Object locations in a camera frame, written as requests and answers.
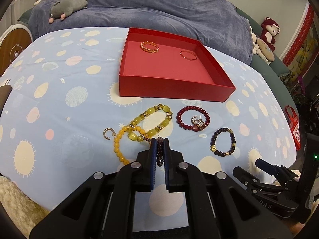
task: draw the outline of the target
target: wooden round object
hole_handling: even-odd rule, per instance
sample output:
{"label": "wooden round object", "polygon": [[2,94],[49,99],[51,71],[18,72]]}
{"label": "wooden round object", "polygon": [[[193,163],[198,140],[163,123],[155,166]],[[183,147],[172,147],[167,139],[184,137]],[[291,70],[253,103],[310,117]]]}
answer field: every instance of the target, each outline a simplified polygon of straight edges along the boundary
{"label": "wooden round object", "polygon": [[12,30],[7,33],[2,42],[0,41],[0,76],[18,55],[32,43],[31,33],[26,30],[25,26],[21,28],[13,25],[10,28]]}

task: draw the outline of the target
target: gray stuffed animal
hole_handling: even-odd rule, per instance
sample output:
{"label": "gray stuffed animal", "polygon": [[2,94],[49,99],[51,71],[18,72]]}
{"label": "gray stuffed animal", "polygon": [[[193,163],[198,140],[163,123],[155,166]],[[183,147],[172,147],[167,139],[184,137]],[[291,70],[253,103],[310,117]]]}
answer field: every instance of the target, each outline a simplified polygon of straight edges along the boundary
{"label": "gray stuffed animal", "polygon": [[72,13],[87,8],[88,0],[61,0],[56,2],[51,8],[49,23],[57,18],[64,20]]}

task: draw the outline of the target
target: red shopping bag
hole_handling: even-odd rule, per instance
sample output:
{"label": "red shopping bag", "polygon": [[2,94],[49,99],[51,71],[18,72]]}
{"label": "red shopping bag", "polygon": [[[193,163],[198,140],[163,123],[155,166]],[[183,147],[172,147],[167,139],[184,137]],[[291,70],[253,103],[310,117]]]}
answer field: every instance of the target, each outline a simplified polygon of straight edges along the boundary
{"label": "red shopping bag", "polygon": [[288,124],[289,124],[290,131],[292,133],[293,139],[295,141],[296,149],[299,150],[300,149],[300,133],[299,133],[298,116],[295,110],[290,106],[285,107],[285,113],[290,120]]}

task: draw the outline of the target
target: orange ring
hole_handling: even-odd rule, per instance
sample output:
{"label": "orange ring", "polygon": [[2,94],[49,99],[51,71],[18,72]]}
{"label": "orange ring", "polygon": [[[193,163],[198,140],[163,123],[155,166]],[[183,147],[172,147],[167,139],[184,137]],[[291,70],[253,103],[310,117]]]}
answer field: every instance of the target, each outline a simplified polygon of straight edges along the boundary
{"label": "orange ring", "polygon": [[[184,56],[184,55],[182,54],[183,52],[187,52],[187,53],[189,53],[189,54],[192,54],[193,56],[195,56],[195,59]],[[188,50],[182,50],[182,51],[180,52],[180,55],[181,55],[181,57],[183,57],[183,58],[185,58],[185,59],[187,59],[187,60],[190,60],[190,61],[196,60],[196,59],[198,58],[197,55],[196,55],[194,52],[188,51]]]}

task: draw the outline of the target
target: light blue bedsheet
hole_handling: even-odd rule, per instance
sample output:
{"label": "light blue bedsheet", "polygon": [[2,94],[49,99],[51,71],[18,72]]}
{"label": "light blue bedsheet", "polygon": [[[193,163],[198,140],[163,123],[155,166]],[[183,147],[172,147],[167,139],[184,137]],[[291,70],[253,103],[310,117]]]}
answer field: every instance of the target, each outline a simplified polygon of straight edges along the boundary
{"label": "light blue bedsheet", "polygon": [[[159,135],[184,160],[202,171],[223,170],[232,176],[240,166],[264,182],[273,179],[254,165],[258,158],[289,167],[296,148],[282,110],[262,76],[251,67],[214,49],[208,50],[236,86],[225,103],[196,100],[119,97],[118,72],[127,28],[76,28],[49,33],[37,39],[10,65],[0,85],[11,79],[13,90],[0,118],[0,172],[14,181],[32,200],[53,209],[96,171],[106,174],[122,166],[113,142],[103,130],[118,131],[147,108],[170,106],[173,121]],[[186,131],[175,121],[186,105],[205,109],[209,126]],[[190,123],[195,112],[183,114]],[[156,126],[165,114],[158,111],[141,123]],[[237,148],[224,158],[210,151],[210,138],[221,128],[231,128]],[[228,150],[229,135],[217,139]],[[120,149],[134,160],[148,143],[125,135]],[[184,195],[165,190],[164,168],[157,167],[152,193],[137,193],[134,231],[187,226]]]}

